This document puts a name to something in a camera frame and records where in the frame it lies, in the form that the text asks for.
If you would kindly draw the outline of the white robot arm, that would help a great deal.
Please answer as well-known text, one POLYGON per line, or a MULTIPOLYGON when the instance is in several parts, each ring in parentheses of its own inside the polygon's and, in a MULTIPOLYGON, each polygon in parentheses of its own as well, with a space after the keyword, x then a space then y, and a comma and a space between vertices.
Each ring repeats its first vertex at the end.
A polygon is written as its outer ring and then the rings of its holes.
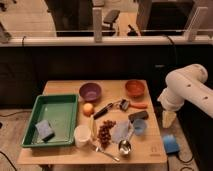
POLYGON ((166 88, 157 101, 163 107, 162 126, 169 128, 185 101, 189 101, 213 118, 213 90, 205 85, 208 72, 201 64, 191 64, 169 72, 166 88))

